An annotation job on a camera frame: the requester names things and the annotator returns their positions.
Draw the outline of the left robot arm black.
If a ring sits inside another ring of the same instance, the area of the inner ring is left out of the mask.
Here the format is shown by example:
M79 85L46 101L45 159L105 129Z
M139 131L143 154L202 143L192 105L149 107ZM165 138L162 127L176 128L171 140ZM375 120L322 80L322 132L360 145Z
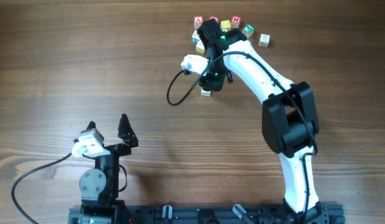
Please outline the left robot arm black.
M125 202L118 199L119 193L125 189L119 188L119 173L125 170L119 158L130 155L131 149L138 146L126 114L122 114L119 120L118 138L122 139L121 143L105 146L103 135L96 124L90 122L75 141L72 154L93 159L95 166L80 177L81 207L69 211L69 223L135 222Z

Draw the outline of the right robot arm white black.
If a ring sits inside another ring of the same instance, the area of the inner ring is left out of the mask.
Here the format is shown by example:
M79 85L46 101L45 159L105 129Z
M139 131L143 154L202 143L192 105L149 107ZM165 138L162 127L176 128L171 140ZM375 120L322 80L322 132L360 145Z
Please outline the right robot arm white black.
M317 153L318 117L311 87L295 84L275 71L238 29L221 30L214 20L197 30L207 54L199 78L206 91L220 91L235 74L262 104L262 135L279 155L285 178L285 202L304 217L318 203L312 177L312 156Z

